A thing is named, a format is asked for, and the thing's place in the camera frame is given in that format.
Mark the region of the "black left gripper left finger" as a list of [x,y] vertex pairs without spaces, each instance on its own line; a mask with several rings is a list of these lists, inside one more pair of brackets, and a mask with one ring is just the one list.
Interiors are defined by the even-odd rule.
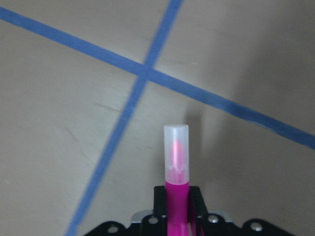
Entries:
[[153,214],[160,218],[167,217],[167,201],[165,186],[154,187],[154,208]]

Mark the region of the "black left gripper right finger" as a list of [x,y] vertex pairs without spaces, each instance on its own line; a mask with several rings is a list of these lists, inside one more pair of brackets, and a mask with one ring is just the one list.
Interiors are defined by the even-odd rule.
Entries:
[[189,218],[203,218],[208,215],[201,190],[198,186],[189,187]]

